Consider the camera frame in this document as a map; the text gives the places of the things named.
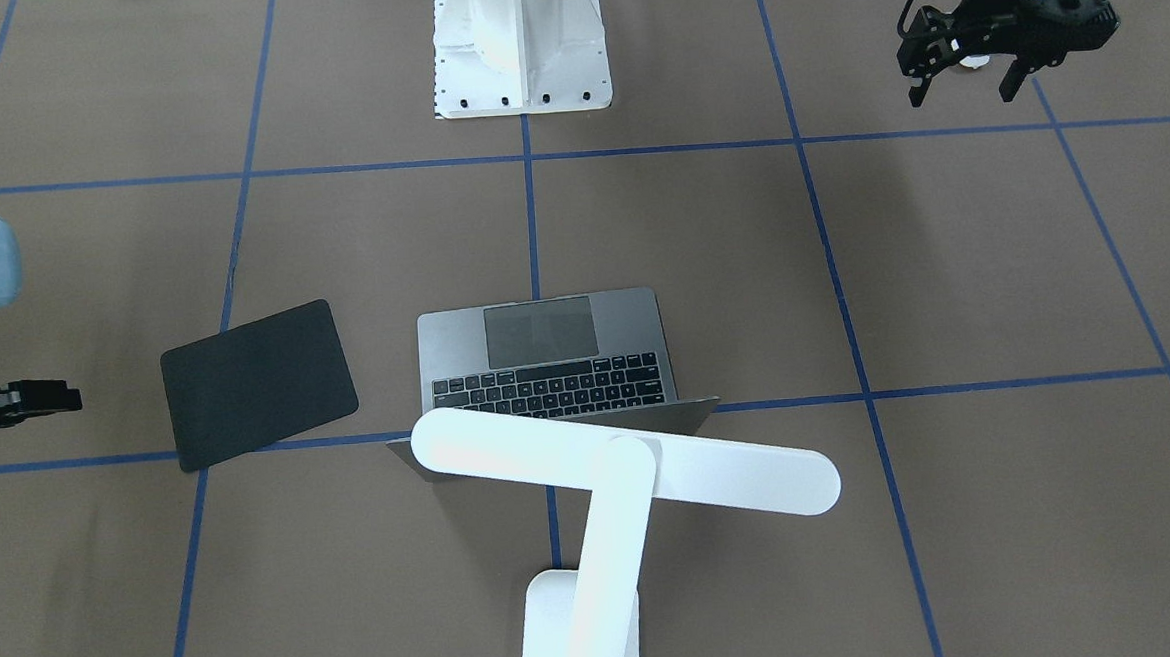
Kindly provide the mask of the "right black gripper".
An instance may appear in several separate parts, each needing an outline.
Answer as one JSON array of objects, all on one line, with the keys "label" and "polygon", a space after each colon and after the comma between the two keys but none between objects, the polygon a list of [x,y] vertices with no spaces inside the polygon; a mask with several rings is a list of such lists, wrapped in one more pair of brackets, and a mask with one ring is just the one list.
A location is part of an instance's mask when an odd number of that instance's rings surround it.
[{"label": "right black gripper", "polygon": [[19,380],[0,387],[0,426],[18,426],[26,419],[81,410],[81,390],[66,380]]}]

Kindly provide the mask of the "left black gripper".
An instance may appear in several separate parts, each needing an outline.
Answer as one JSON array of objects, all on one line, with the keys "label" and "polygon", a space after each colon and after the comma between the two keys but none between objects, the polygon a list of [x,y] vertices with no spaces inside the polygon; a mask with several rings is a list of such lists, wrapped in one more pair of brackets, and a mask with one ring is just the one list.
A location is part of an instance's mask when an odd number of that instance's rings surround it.
[{"label": "left black gripper", "polygon": [[952,11],[906,0],[896,25],[899,70],[921,109],[931,79],[979,55],[1013,56],[999,83],[1005,104],[1028,74],[1057,67],[1075,51],[1094,51],[1119,30],[1110,0],[958,0]]}]

